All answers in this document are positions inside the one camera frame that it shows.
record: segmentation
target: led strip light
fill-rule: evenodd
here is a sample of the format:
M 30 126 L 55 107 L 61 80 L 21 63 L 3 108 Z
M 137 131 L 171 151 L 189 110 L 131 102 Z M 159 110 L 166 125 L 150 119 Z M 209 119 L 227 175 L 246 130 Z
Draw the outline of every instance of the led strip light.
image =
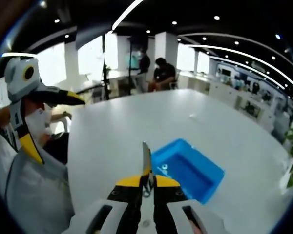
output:
M 219 46 L 212 46 L 212 45 L 187 45 L 189 47 L 199 47 L 199 48 L 209 48 L 209 49 L 217 49 L 217 50 L 225 50 L 225 51 L 228 51 L 228 52 L 233 52 L 233 53 L 236 53 L 236 54 L 240 54 L 240 55 L 244 55 L 246 57 L 249 57 L 253 60 L 256 60 L 258 62 L 261 62 L 263 64 L 265 64 L 266 66 L 274 69 L 277 73 L 279 73 L 280 75 L 282 75 L 285 79 L 287 79 L 292 85 L 293 85 L 293 80 L 291 80 L 287 75 L 285 75 L 283 72 L 281 72 L 279 69 L 275 68 L 274 66 L 270 65 L 269 63 L 259 59 L 259 58 L 256 58 L 252 55 L 249 55 L 249 54 L 246 54 L 246 53 L 243 53 L 243 52 L 240 52 L 240 51 L 237 51 L 237 50 L 232 50 L 232 49 L 228 49 L 228 48 L 224 48 L 224 47 L 219 47 Z
M 245 67 L 253 72 L 256 72 L 258 74 L 260 74 L 261 76 L 267 78 L 268 80 L 270 80 L 271 82 L 275 83 L 276 85 L 278 85 L 281 89 L 285 89 L 284 86 L 282 86 L 280 83 L 278 83 L 277 81 L 275 81 L 274 79 L 272 79 L 271 77 L 267 76 L 266 74 L 252 68 L 252 67 L 249 67 L 249 66 L 246 66 L 244 64 L 241 64 L 239 62 L 235 62 L 235 61 L 232 61 L 232 60 L 229 60 L 229 59 L 225 59 L 225 58 L 220 58 L 220 57 L 216 57 L 216 56 L 210 56 L 211 59 L 217 59 L 217 60 L 222 60 L 224 62 L 230 62 L 230 63 L 233 63 L 233 64 L 236 64 L 238 66 L 241 66 L 241 67 Z
M 14 53 L 14 52 L 8 52 L 8 53 L 3 53 L 1 57 L 12 57 L 12 56 L 21 56 L 21 57 L 32 57 L 32 58 L 37 58 L 37 55 L 35 54 L 29 54 L 29 53 Z
M 142 3 L 144 0 L 135 0 L 122 14 L 118 17 L 118 19 L 115 21 L 115 23 L 112 26 L 112 31 L 114 31 L 117 26 L 126 18 L 126 16 L 135 9 L 140 3 Z

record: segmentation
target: pillar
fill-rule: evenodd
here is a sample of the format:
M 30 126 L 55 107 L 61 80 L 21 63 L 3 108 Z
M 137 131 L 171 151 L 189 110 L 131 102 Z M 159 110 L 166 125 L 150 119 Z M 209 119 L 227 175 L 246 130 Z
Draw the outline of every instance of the pillar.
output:
M 165 58 L 168 63 L 177 66 L 178 41 L 177 36 L 162 32 L 155 35 L 155 59 Z

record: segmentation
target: curved light strip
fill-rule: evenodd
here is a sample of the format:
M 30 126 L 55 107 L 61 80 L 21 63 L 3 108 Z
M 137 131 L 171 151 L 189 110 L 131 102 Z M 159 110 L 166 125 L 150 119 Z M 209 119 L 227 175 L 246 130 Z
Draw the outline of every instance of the curved light strip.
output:
M 258 41 L 255 41 L 255 40 L 252 40 L 252 39 L 249 39 L 249 38 L 244 38 L 244 37 L 240 37 L 240 36 L 236 36 L 236 35 L 231 35 L 231 34 L 225 34 L 225 33 L 187 33 L 187 34 L 181 34 L 179 36 L 201 36 L 201 35 L 204 35 L 204 36 L 220 36 L 220 37 L 228 37 L 228 38 L 236 38 L 236 39 L 240 39 L 240 40 L 247 40 L 247 41 L 250 41 L 254 44 L 257 44 L 257 45 L 260 45 L 262 47 L 265 47 L 266 49 L 278 54 L 279 56 L 281 56 L 285 61 L 287 61 L 289 64 L 291 64 L 291 66 L 293 67 L 293 63 L 288 60 L 283 54 L 279 53 L 278 51 L 272 49 L 271 47 L 265 45 L 265 44 L 262 44 Z
M 244 65 L 244 64 L 241 64 L 241 63 L 239 63 L 239 62 L 235 62 L 235 61 L 232 61 L 232 60 L 229 60 L 229 59 L 226 59 L 226 58 L 220 58 L 220 57 L 216 57 L 216 56 L 210 56 L 210 58 L 211 58 L 211 59 L 222 60 L 222 61 L 224 61 L 224 62 L 230 62 L 230 63 L 236 64 L 236 65 L 239 65 L 239 66 L 241 66 L 241 67 L 245 67 L 245 68 L 247 68 L 247 69 L 249 69 L 249 70 L 251 70 L 251 71 L 254 71 L 254 72 L 260 74 L 261 76 L 267 78 L 267 79 L 270 80 L 271 82 L 273 82 L 273 83 L 275 83 L 276 85 L 278 85 L 281 89 L 285 89 L 283 85 L 281 85 L 280 83 L 278 83 L 277 81 L 275 81 L 275 80 L 272 79 L 271 77 L 267 76 L 266 74 L 264 74 L 264 73 L 262 73 L 262 72 L 260 72 L 260 71 L 258 71 L 258 70 L 256 70 L 256 69 L 254 69 L 254 68 L 252 68 L 252 67 L 249 67 L 249 66 L 247 66 L 247 65 Z
M 240 55 L 244 55 L 246 57 L 249 57 L 253 60 L 256 60 L 256 61 L 259 61 L 263 64 L 265 64 L 266 66 L 274 69 L 277 73 L 279 73 L 280 75 L 282 75 L 285 79 L 287 79 L 292 85 L 293 85 L 293 80 L 291 80 L 286 74 L 284 74 L 283 72 L 281 72 L 279 69 L 275 68 L 274 66 L 270 65 L 269 63 L 259 59 L 259 58 L 256 58 L 252 55 L 249 55 L 249 54 L 246 54 L 246 53 L 243 53 L 243 52 L 240 52 L 240 51 L 237 51 L 237 50 L 232 50 L 232 49 L 228 49 L 228 48 L 224 48 L 224 47 L 219 47 L 219 46 L 212 46 L 212 45 L 187 45 L 189 47 L 199 47 L 199 48 L 209 48 L 209 49 L 217 49 L 217 50 L 225 50 L 225 51 L 228 51 L 228 52 L 233 52 L 233 53 L 236 53 L 236 54 L 240 54 Z
M 140 3 L 142 3 L 144 0 L 135 0 L 122 14 L 118 17 L 118 19 L 115 21 L 115 23 L 112 26 L 112 30 L 114 31 L 117 26 L 126 18 L 126 16 L 135 9 Z
M 37 58 L 37 55 L 35 54 L 29 54 L 29 53 L 14 53 L 14 52 L 7 52 L 3 53 L 1 57 L 12 57 L 12 56 L 21 56 L 21 57 L 32 57 Z

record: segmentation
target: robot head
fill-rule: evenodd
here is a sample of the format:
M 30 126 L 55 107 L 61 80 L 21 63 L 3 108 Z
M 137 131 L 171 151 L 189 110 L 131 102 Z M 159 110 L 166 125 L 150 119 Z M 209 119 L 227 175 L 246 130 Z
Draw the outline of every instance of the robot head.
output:
M 16 102 L 39 86 L 38 60 L 12 58 L 5 68 L 4 75 L 9 99 Z

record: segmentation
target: black shirt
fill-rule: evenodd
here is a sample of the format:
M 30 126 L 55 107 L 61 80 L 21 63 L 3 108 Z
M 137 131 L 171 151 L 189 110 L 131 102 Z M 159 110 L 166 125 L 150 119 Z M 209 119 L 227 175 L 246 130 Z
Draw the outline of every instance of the black shirt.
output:
M 176 77 L 176 70 L 175 67 L 169 63 L 167 63 L 164 68 L 156 68 L 154 71 L 154 79 L 156 82 L 162 82 L 170 77 Z
M 151 61 L 147 55 L 144 55 L 139 62 L 140 73 L 147 73 L 150 67 Z

